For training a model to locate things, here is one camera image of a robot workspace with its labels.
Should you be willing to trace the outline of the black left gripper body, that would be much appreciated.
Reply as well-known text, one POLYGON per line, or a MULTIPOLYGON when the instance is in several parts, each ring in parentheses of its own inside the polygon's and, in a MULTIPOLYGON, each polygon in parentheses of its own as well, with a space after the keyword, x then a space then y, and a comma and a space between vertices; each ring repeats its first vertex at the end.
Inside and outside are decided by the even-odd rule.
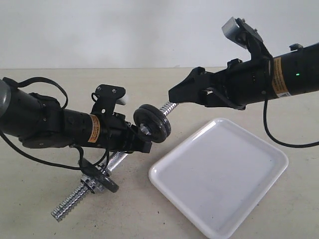
POLYGON ((123 114, 112 113, 107 117, 72 110, 63 111, 62 135, 70 144, 110 151, 129 151, 134 139, 123 114))

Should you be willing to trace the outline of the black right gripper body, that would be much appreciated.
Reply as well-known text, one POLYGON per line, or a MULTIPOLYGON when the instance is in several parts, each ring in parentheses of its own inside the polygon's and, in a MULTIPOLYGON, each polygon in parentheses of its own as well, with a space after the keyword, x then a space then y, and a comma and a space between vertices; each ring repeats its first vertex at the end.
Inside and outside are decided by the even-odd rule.
POLYGON ((208 73, 208 86, 211 91, 204 97, 208 108, 223 107, 244 110, 247 105, 274 99, 272 77, 273 60, 261 59, 247 62, 228 62, 225 70, 208 73))

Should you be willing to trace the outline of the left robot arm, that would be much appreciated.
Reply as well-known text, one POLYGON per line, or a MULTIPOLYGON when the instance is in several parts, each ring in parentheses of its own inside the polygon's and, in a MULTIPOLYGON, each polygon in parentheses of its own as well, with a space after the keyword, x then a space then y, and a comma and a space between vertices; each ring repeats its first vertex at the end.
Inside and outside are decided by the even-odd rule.
POLYGON ((26 148, 63 148, 71 145, 104 148, 111 152, 149 153, 152 143, 138 135, 138 128, 114 111, 126 94, 123 87, 99 85, 91 97, 89 114, 67 109, 56 98, 22 91, 32 83, 49 83, 66 92, 53 80, 32 77, 23 82, 4 77, 0 81, 0 129, 17 137, 26 148))

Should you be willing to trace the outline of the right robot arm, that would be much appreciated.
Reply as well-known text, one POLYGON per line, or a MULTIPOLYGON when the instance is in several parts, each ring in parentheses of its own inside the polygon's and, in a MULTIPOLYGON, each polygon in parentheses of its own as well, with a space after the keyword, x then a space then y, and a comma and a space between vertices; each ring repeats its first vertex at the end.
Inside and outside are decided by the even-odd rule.
POLYGON ((196 67, 168 92, 172 103, 244 110, 247 105, 319 89, 319 45, 297 47, 270 58, 243 62, 236 58, 224 70, 196 67))

